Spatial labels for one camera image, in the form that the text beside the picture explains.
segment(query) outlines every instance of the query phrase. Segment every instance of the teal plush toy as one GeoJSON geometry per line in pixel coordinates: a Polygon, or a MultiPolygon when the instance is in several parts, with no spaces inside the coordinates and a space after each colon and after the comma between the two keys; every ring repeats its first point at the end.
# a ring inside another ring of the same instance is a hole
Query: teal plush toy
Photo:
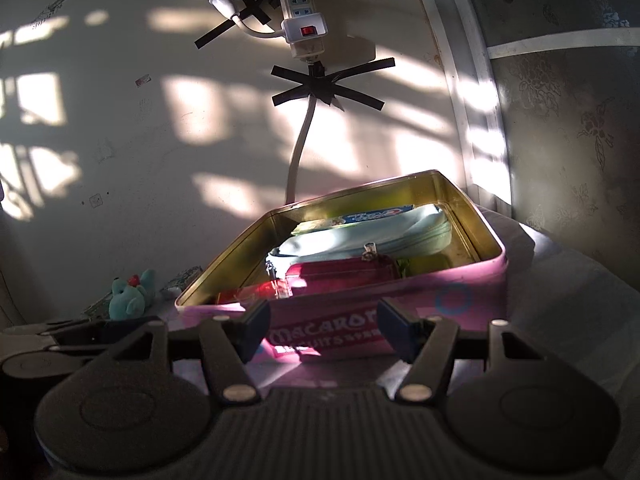
{"type": "Polygon", "coordinates": [[[147,269],[140,277],[134,275],[128,280],[116,278],[111,284],[111,291],[113,297],[109,302],[110,319],[140,317],[156,295],[156,272],[147,269]]]}

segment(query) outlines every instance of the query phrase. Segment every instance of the white wall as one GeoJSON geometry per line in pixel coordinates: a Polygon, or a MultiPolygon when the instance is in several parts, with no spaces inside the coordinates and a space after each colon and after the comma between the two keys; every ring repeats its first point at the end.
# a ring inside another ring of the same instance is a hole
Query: white wall
{"type": "MultiPolygon", "coordinates": [[[[231,30],[196,49],[222,20],[205,2],[66,0],[29,25],[55,1],[0,0],[0,267],[31,322],[81,312],[115,276],[154,267],[162,283],[208,264],[282,204],[306,107],[271,103],[291,86],[270,75],[274,64],[306,70],[284,40],[231,30]],[[145,74],[151,81],[137,88],[145,74]],[[102,205],[93,208],[96,194],[102,205]]],[[[398,66],[343,82],[385,100],[382,112],[319,105],[298,196],[429,168],[463,185],[420,1],[318,5],[332,35],[322,56],[329,72],[374,57],[395,56],[398,66]]],[[[268,12],[279,28],[280,11],[268,12]]]]}

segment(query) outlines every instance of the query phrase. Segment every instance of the wall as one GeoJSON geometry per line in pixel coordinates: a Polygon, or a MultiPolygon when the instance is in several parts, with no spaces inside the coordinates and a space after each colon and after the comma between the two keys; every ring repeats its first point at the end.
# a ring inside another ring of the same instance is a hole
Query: wall
{"type": "MultiPolygon", "coordinates": [[[[332,32],[329,72],[375,57],[397,66],[343,82],[385,100],[382,113],[319,105],[299,197],[429,168],[463,185],[420,0],[318,4],[332,32]]],[[[193,41],[222,19],[193,0],[0,0],[0,9],[0,268],[27,321],[77,314],[115,276],[155,267],[163,283],[205,266],[282,204],[306,107],[271,103],[290,88],[270,75],[274,64],[305,71],[283,41],[231,30],[198,51],[193,41]]],[[[279,28],[282,14],[266,10],[279,28]]]]}
{"type": "MultiPolygon", "coordinates": [[[[640,26],[638,0],[473,3],[488,46],[594,28],[617,38],[640,26]]],[[[638,47],[538,52],[492,65],[514,217],[640,288],[638,47]]]]}

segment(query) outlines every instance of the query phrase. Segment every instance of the red pencil case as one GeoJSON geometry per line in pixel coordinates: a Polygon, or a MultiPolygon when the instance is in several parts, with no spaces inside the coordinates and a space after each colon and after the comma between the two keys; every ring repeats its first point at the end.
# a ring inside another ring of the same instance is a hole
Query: red pencil case
{"type": "Polygon", "coordinates": [[[337,292],[398,278],[400,273],[396,261],[382,254],[371,261],[357,257],[294,264],[285,276],[292,296],[337,292]]]}

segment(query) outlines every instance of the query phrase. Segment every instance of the red switch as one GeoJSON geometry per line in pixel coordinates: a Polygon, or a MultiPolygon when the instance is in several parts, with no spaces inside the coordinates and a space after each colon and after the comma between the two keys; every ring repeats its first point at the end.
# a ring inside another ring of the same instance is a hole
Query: red switch
{"type": "Polygon", "coordinates": [[[309,25],[308,27],[300,27],[300,33],[303,36],[313,36],[318,33],[316,28],[313,25],[309,25]]]}

